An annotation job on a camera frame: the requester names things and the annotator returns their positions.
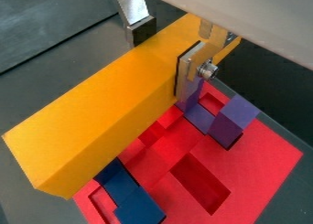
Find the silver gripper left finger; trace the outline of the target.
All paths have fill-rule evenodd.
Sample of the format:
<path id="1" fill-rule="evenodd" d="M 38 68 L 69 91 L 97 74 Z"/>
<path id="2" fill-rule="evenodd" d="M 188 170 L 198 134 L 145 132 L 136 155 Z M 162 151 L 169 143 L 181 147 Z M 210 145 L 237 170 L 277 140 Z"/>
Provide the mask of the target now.
<path id="1" fill-rule="evenodd" d="M 134 48 L 157 34 L 157 18 L 146 0 L 113 0 L 121 15 L 126 39 Z"/>

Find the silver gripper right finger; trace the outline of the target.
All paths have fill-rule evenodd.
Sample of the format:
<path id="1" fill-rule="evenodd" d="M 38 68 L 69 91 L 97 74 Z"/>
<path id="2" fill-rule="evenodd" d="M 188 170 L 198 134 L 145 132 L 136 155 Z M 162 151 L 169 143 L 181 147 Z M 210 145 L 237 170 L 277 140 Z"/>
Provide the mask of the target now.
<path id="1" fill-rule="evenodd" d="M 198 40 L 178 56 L 174 94 L 180 102 L 186 102 L 198 89 L 200 80 L 213 80 L 218 67 L 214 56 L 236 39 L 236 34 L 202 19 Z"/>

